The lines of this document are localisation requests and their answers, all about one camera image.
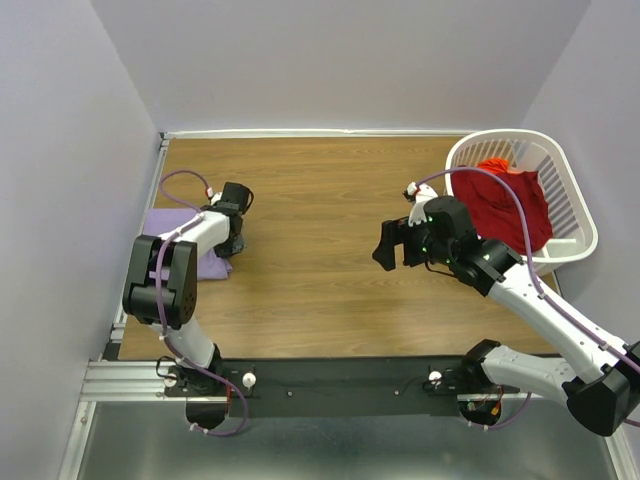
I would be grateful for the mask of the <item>lavender t-shirt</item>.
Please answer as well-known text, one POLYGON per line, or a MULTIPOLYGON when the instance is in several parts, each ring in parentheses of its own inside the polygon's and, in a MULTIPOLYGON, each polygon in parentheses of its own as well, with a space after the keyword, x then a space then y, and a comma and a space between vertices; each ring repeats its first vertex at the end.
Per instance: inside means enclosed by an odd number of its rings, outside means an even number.
MULTIPOLYGON (((144 235, 159 236, 191 220, 195 211, 189 208, 153 208, 144 221, 144 235)), ((197 278, 199 281, 226 280, 231 271, 231 263, 218 257, 213 249, 204 252, 198 249, 197 278)))

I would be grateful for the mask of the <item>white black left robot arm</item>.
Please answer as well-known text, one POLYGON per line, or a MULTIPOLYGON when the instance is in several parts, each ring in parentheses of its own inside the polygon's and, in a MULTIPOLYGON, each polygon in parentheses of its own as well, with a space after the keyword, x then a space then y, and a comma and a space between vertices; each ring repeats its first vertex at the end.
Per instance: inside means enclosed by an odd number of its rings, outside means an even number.
POLYGON ((140 235, 133 243, 122 304, 126 314, 157 332, 187 382, 201 395, 214 393, 222 380, 221 355, 195 318, 198 262, 208 253, 228 260, 245 248, 244 215, 254 194, 227 182, 209 204, 178 227, 160 235, 140 235))

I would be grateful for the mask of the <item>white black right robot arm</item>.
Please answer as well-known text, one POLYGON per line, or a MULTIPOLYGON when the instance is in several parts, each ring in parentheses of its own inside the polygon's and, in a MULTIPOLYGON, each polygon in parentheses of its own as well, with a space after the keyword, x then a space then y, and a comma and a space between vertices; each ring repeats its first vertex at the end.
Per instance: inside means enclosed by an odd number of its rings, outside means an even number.
POLYGON ((558 356, 517 352, 483 340, 439 383, 458 392, 515 387, 565 405, 590 432, 611 436, 639 405, 639 346, 607 333, 540 283, 522 256, 477 234, 466 206, 452 196, 423 200, 409 216, 386 220, 372 258, 396 267, 402 246, 409 267, 440 264, 460 283, 508 308, 552 345, 558 356))

